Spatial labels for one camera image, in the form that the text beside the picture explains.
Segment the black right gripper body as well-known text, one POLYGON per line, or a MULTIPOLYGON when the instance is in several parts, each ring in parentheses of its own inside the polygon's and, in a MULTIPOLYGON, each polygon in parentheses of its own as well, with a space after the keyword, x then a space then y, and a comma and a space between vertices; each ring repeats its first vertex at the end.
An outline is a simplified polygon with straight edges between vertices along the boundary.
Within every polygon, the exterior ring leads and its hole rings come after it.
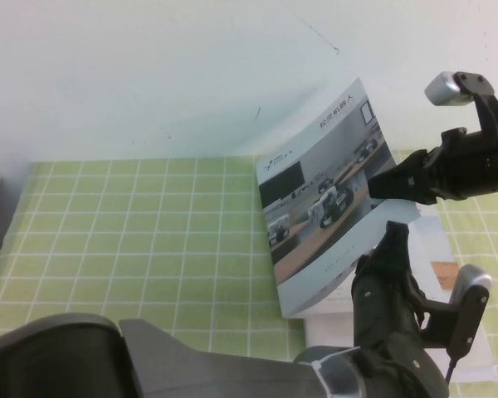
POLYGON ((442 144, 424 152, 422 172, 424 204, 497 193, 498 132, 494 136, 465 129, 444 132, 442 144))

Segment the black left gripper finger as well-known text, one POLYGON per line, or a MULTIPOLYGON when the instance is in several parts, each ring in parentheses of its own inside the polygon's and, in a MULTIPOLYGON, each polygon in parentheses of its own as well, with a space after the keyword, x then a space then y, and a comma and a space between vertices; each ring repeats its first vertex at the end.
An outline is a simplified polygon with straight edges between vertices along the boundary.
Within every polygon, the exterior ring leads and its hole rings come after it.
POLYGON ((408 225, 396 221, 386 223, 382 240, 371 255, 375 264, 409 266, 408 225))

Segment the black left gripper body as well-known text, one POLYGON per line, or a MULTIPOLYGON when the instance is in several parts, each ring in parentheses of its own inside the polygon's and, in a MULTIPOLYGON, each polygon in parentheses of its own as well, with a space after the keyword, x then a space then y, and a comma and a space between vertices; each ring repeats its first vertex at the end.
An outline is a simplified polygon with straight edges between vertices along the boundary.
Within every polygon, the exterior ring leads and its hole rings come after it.
POLYGON ((406 336, 412 346, 425 347, 417 323, 425 297, 413 277, 407 249, 377 248, 360 256, 351 295, 356 347, 385 352, 395 333, 406 336))

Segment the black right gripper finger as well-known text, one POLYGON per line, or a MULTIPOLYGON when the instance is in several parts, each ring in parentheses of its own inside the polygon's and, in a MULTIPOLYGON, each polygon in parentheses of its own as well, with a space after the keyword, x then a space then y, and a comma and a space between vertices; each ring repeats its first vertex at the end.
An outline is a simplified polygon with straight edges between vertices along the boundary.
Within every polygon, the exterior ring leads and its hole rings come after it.
POLYGON ((398 166, 402 167, 422 167, 428 159, 428 151, 426 149, 419 149, 409 153, 398 166))
POLYGON ((376 199, 399 199, 420 204, 430 203, 427 178, 422 162, 407 159, 368 180, 369 195, 376 199))

